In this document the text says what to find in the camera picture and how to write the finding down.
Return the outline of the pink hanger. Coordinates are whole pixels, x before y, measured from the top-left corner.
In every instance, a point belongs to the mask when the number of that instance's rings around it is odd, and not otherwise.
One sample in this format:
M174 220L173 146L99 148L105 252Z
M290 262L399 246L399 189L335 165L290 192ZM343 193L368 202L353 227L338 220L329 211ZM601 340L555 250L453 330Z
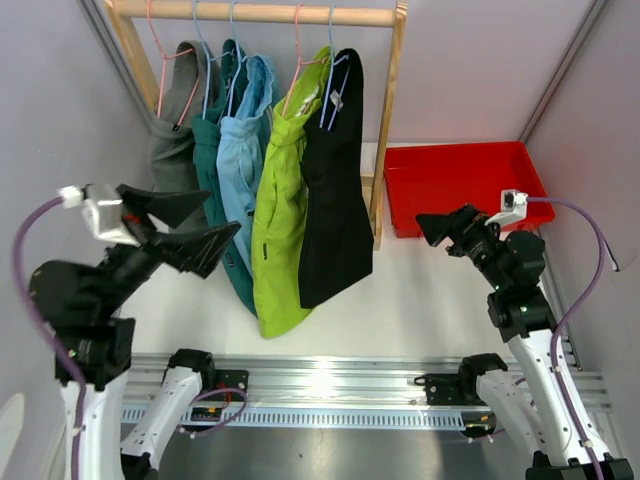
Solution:
M301 10L303 8L303 4L300 3L296 6L295 8L295 13L294 13L294 31L295 31L295 49L296 49L296 68L294 71L294 75L293 78L291 80L291 84L289 87L289 90L287 92L287 95L285 97L285 103L282 109L282 117L286 116L290 101L291 101L291 97L293 95L294 92L294 88L296 85L296 82L298 81L299 75L300 75L300 71L302 69L303 66L309 66L309 65L314 65L314 64L325 64L328 61L328 56L325 56L324 58L321 58L320 60L311 60L311 61L304 61L302 59L302 52L301 52L301 39L300 39L300 23L299 23L299 19L300 19L300 13Z
M149 29L151 31L151 34L153 36L155 45L157 47L158 52L161 55L162 58L162 68L161 68L161 75L160 75L160 84L159 84L159 97L158 97L158 102L157 102L157 106L156 106L156 116L158 118L161 117L162 114L162 109L163 109L163 105L164 105L164 89L165 89L165 81L166 81L166 76L167 76L167 67L168 67L168 63L170 60L176 60L182 57L185 57L188 54L195 54L195 49L193 47L190 47L184 51L175 53L173 55L168 55L166 53L166 50L164 49L164 46L162 45L162 42L160 41L157 32L154 28L153 25L153 21L152 21L152 17L151 17L151 6L152 6L152 1L151 0L147 0L146 1L146 19L147 19L147 23L149 26ZM177 126L181 126L187 116L188 110L193 102L195 93L197 91L197 88L199 86L199 74L196 74L196 80L195 83L192 87L191 93L188 97L188 100L184 106L184 109L181 113L181 116L179 117L178 121L176 122Z

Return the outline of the grey shorts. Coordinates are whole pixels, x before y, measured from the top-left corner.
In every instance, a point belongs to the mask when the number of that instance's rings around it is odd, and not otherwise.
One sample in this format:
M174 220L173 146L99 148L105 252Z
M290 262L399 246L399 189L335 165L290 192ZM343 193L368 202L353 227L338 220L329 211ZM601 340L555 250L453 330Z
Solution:
M161 117L151 122L149 166L154 190L157 192L187 192L199 189L196 167L193 162L195 147L192 117L203 111L210 86L211 66L205 50L198 41L181 42L176 53L190 47L195 54L173 61L170 86L164 93ZM199 86L187 116L177 126L181 113L199 74Z

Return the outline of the lime green shorts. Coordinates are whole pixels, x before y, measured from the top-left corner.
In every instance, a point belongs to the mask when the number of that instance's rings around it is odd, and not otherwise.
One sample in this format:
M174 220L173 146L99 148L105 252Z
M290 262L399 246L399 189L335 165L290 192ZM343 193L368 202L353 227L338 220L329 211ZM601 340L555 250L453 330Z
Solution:
M330 65L325 46L273 112L251 240L254 303L266 339L289 332L310 313L300 305L298 285L308 206L301 161L307 145L304 125L321 106Z

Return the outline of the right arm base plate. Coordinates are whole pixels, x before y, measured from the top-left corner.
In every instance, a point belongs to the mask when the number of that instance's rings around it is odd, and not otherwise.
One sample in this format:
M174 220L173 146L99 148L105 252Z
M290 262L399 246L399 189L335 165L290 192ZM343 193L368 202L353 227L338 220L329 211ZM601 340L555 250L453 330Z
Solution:
M428 373L413 379L421 387L430 406L480 406L482 400L459 374Z

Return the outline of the light blue shorts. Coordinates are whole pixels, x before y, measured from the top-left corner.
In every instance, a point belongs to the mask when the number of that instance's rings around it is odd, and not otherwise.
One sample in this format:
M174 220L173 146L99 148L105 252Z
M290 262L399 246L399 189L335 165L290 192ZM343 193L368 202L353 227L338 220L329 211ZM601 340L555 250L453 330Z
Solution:
M231 98L220 120L216 167L226 218L240 223L234 243L248 270L257 190L279 100L272 61L265 55L246 59L232 76Z

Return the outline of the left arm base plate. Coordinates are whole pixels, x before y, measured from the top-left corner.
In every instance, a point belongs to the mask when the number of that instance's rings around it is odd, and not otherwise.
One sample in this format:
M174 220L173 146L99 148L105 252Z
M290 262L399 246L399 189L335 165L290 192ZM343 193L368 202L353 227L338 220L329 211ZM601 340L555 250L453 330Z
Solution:
M205 383L201 391L202 394L219 389L236 388L248 391L250 374L247 370L220 369L216 371L215 379ZM232 403L242 402L243 397L235 392L224 392L206 398L206 401Z

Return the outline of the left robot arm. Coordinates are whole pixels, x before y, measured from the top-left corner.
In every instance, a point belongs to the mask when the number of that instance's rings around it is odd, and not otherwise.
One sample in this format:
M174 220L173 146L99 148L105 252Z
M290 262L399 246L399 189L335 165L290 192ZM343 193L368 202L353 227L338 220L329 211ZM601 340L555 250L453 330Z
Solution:
M17 282L55 355L69 479L156 478L188 406L217 393L213 356L180 349L138 425L128 435L121 432L135 320L120 317L119 310L163 265L203 278L215 270L238 223L180 231L207 198L203 190L161 193L89 184L61 188L53 200L80 208L92 235L107 243L96 265L51 260Z

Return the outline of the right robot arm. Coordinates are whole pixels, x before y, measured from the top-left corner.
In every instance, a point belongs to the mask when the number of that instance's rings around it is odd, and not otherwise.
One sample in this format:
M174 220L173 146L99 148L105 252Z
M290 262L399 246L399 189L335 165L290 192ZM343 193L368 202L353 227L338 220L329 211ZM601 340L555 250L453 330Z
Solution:
M529 231L501 234L498 222L472 205L448 214L417 215L427 243L468 258L493 291L488 314L519 365L525 398L497 354L462 360L456 389L468 403L484 402L511 439L532 457L527 479L631 479L630 462L617 458L593 426L564 354L561 325L539 286L545 243Z

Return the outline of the black shorts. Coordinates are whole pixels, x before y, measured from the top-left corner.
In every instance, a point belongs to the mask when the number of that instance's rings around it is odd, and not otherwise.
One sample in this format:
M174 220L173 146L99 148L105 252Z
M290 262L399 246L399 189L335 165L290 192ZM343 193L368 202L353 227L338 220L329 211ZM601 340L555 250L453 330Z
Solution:
M344 103L332 129L319 128L321 107L304 125L307 145L301 172L308 189L306 226L300 253L300 305L312 309L373 272L374 236L362 194L361 146L364 72L358 52L336 55L332 87Z

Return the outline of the dark green shorts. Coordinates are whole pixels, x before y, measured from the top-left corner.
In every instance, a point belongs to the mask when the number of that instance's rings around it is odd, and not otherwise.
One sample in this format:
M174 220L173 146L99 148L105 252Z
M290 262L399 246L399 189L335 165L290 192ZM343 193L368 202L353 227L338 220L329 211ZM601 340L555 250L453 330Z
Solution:
M193 162L200 189L210 192L210 197L204 203L204 211L207 222L212 227L228 222L222 202L216 160L221 140L220 121L227 111L232 51L233 40L229 38L223 44L220 63L211 63L210 86L207 102L203 104L203 112L192 117L195 141ZM256 315L253 280L234 243L229 245L221 263L242 304L252 315Z

